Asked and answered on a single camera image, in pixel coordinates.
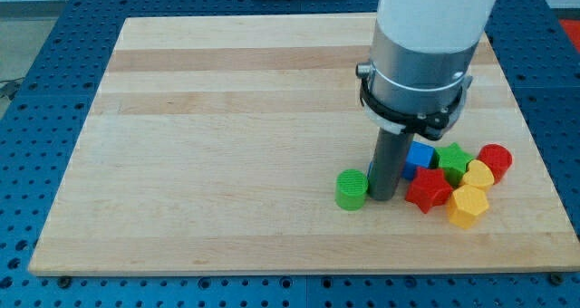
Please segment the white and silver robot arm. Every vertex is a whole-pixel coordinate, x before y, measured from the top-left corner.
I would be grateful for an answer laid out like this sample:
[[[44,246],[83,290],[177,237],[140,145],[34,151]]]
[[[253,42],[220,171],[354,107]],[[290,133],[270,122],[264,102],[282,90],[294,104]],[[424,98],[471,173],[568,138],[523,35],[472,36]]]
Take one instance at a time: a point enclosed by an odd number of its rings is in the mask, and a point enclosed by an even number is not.
[[[360,101],[381,129],[439,140],[458,120],[496,0],[379,0]]]

